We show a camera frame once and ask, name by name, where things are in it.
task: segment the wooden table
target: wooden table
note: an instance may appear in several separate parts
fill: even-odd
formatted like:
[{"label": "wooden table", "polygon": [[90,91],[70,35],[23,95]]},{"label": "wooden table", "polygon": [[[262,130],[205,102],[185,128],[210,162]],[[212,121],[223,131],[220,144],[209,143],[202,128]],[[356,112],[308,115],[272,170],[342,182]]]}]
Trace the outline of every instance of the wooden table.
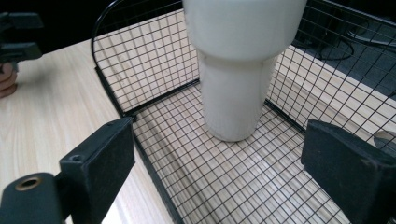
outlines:
[{"label": "wooden table", "polygon": [[[94,72],[90,42],[19,63],[17,91],[0,99],[0,188],[59,160],[119,116]],[[103,223],[172,223],[140,155]]]}]

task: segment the finger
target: finger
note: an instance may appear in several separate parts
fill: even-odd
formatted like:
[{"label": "finger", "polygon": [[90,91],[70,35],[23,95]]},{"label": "finger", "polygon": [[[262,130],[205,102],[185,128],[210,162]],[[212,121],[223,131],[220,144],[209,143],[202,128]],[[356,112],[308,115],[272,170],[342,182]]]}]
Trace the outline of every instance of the finger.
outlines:
[{"label": "finger", "polygon": [[9,96],[10,94],[14,93],[16,90],[17,90],[17,84],[14,84],[8,87],[7,89],[0,91],[0,99]]},{"label": "finger", "polygon": [[15,84],[15,81],[17,80],[17,72],[13,71],[11,72],[11,76],[3,81],[0,81],[0,91],[7,89],[8,87],[12,86]]},{"label": "finger", "polygon": [[12,67],[11,63],[0,64],[0,67],[2,68],[0,70],[0,82],[2,82],[12,75],[14,68]]}]

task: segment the metal grid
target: metal grid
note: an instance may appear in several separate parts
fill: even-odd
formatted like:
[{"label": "metal grid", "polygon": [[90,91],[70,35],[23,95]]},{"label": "metal grid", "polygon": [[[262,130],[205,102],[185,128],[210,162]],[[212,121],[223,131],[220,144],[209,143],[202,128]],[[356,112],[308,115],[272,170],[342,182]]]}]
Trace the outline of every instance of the metal grid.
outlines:
[{"label": "metal grid", "polygon": [[233,144],[207,132],[181,2],[114,2],[92,56],[120,115],[136,117],[138,150],[175,222],[348,223],[300,164],[304,128],[327,121],[394,154],[395,27],[308,1],[256,132]]}]

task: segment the black wire basket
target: black wire basket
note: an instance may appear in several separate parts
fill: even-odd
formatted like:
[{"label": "black wire basket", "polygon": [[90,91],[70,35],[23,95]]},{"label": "black wire basket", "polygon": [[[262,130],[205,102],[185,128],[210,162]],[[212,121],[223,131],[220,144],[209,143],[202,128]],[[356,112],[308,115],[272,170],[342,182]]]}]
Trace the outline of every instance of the black wire basket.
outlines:
[{"label": "black wire basket", "polygon": [[278,57],[256,131],[227,143],[204,122],[197,52],[181,1],[115,1],[92,57],[176,223],[349,223],[304,170],[307,122],[322,120],[394,155],[396,25],[308,1]]}]

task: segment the white cylindrical object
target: white cylindrical object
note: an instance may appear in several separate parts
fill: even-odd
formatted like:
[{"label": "white cylindrical object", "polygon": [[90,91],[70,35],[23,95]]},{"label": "white cylindrical object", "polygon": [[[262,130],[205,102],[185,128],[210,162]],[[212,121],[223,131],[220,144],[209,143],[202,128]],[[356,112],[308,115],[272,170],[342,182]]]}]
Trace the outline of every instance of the white cylindrical object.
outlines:
[{"label": "white cylindrical object", "polygon": [[239,141],[256,129],[276,62],[297,32],[306,0],[183,0],[199,55],[208,130]]}]

